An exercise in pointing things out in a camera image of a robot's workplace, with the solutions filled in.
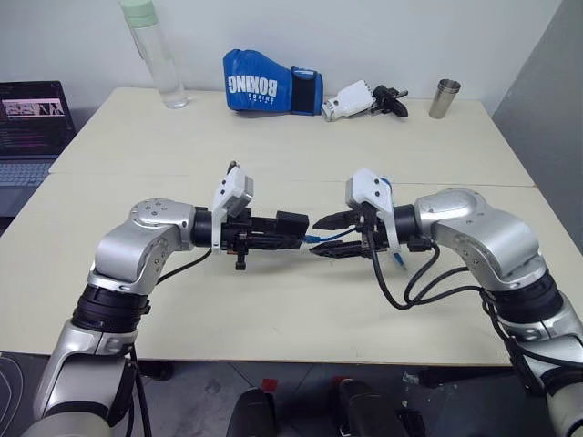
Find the blue cable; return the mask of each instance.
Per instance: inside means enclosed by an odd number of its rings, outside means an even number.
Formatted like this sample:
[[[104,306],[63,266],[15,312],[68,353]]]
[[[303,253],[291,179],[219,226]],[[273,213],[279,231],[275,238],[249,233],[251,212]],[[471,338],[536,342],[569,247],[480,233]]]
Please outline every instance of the blue cable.
[[[400,253],[395,252],[393,254],[393,258],[394,258],[395,261],[397,261],[397,264],[399,264],[402,268],[405,269],[403,257],[401,256]]]
[[[352,228],[352,229],[345,230],[344,232],[341,232],[340,234],[333,235],[331,237],[318,237],[317,235],[305,235],[303,237],[303,242],[308,243],[308,244],[324,243],[326,241],[333,241],[335,239],[339,239],[340,237],[343,237],[343,236],[348,235],[351,232],[355,232],[355,231],[356,231],[356,228]]]

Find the laptop screen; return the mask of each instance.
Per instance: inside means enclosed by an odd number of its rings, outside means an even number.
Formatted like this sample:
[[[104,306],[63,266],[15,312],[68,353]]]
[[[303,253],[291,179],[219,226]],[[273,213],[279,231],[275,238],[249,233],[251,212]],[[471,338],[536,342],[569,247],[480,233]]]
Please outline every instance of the laptop screen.
[[[56,157],[75,134],[60,82],[0,83],[0,158]]]

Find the laptop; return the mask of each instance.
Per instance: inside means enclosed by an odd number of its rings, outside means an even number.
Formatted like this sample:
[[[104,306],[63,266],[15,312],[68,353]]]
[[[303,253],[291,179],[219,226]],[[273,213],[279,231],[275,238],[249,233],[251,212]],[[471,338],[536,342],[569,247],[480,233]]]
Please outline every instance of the laptop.
[[[0,218],[18,214],[75,134],[60,82],[0,83]]]

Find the laptop keyboard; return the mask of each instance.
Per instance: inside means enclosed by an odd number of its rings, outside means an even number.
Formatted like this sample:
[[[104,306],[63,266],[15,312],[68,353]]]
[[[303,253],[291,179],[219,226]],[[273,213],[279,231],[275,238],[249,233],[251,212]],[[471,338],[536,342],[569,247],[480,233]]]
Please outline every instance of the laptop keyboard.
[[[38,187],[48,176],[50,162],[0,163],[0,187]]]

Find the black cable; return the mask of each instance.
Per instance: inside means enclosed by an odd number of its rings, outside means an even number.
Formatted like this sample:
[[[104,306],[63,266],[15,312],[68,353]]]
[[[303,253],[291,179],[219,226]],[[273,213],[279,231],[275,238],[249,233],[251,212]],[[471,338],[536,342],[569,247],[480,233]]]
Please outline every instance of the black cable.
[[[407,286],[404,289],[404,300],[407,303],[411,302],[411,290],[413,289],[413,286],[417,283],[417,281],[429,270],[431,269],[431,267],[437,262],[437,259],[439,258],[439,255],[441,255],[441,250],[439,249],[439,246],[437,246],[433,241],[431,242],[431,248],[434,250],[434,254],[433,256],[423,265],[422,268],[420,268],[414,275],[413,277],[409,280],[409,283],[407,284]]]
[[[371,260],[373,261],[374,276],[376,276],[376,280],[379,283],[379,287],[381,287],[383,295],[386,297],[389,303],[398,310],[409,310],[411,307],[413,307],[413,304],[402,305],[399,302],[397,302],[394,299],[393,295],[391,294],[391,291],[387,288],[386,282],[384,282],[383,272],[381,271],[379,257],[376,253],[376,246],[374,245],[374,236],[371,230],[366,232],[366,239],[368,240],[369,250],[371,251]]]
[[[200,258],[197,258],[197,259],[195,259],[194,261],[192,261],[192,262],[189,262],[188,264],[185,264],[185,265],[183,265],[183,266],[181,266],[181,267],[178,267],[177,269],[174,269],[174,270],[172,270],[172,271],[169,271],[169,272],[168,272],[168,273],[166,273],[165,275],[162,275],[162,276],[160,276],[160,277],[159,277],[159,279],[158,279],[157,285],[158,285],[160,282],[162,282],[162,281],[164,281],[164,280],[166,280],[166,279],[172,278],[174,275],[177,275],[178,273],[181,273],[181,271],[184,271],[184,270],[186,270],[186,269],[190,269],[191,267],[194,267],[194,266],[196,266],[197,264],[201,263],[201,262],[202,262],[202,261],[204,261],[206,258],[208,258],[208,257],[210,256],[210,254],[211,254],[211,253],[212,253],[212,250],[211,250],[211,249],[209,249],[209,250],[207,250],[207,251],[205,252],[205,254],[204,254],[204,255],[202,255]]]
[[[136,365],[136,389],[138,390],[139,410],[142,415],[142,425],[144,427],[144,437],[152,437],[152,428],[149,423],[148,402],[146,401],[146,392],[142,383],[142,375],[139,371],[138,355],[136,354],[136,345],[129,349],[129,357]]]
[[[129,408],[128,408],[128,427],[126,428],[126,437],[131,437],[131,433],[134,431],[134,396],[129,398]]]
[[[438,300],[441,300],[443,298],[447,298],[449,296],[453,296],[454,294],[460,293],[462,291],[469,291],[469,290],[478,291],[478,292],[484,291],[484,289],[482,287],[478,287],[476,285],[464,285],[462,287],[456,287],[454,289],[444,291],[443,293],[437,294],[436,296],[432,296],[431,298],[419,300],[417,303],[415,303],[415,305],[425,305],[426,303],[437,302]]]
[[[368,241],[369,249],[371,251],[371,260],[373,261],[374,276],[376,276],[376,280],[379,284],[379,287],[381,288],[381,291],[383,292],[383,295],[386,297],[389,303],[398,310],[409,310],[415,305],[425,305],[427,303],[433,303],[443,298],[447,298],[448,296],[452,296],[461,291],[475,290],[480,293],[484,291],[484,289],[482,289],[481,287],[477,287],[475,285],[466,285],[463,287],[457,287],[455,289],[444,291],[443,293],[440,293],[436,296],[432,296],[431,298],[423,299],[423,296],[425,296],[429,291],[431,291],[431,289],[442,280],[449,278],[450,276],[455,275],[456,273],[468,271],[467,267],[458,267],[456,269],[448,270],[447,272],[442,273],[437,278],[433,279],[414,298],[411,299],[411,291],[413,289],[413,286],[429,269],[431,269],[431,267],[437,262],[437,259],[441,254],[441,250],[439,249],[439,247],[432,241],[431,247],[434,250],[434,255],[409,280],[409,283],[407,284],[407,287],[405,288],[404,292],[404,299],[406,301],[406,304],[403,305],[394,299],[393,295],[391,294],[391,291],[388,289],[386,282],[384,281],[383,272],[381,271],[378,255],[376,253],[376,246],[374,245],[373,233],[371,231],[368,231],[366,233],[366,239]]]

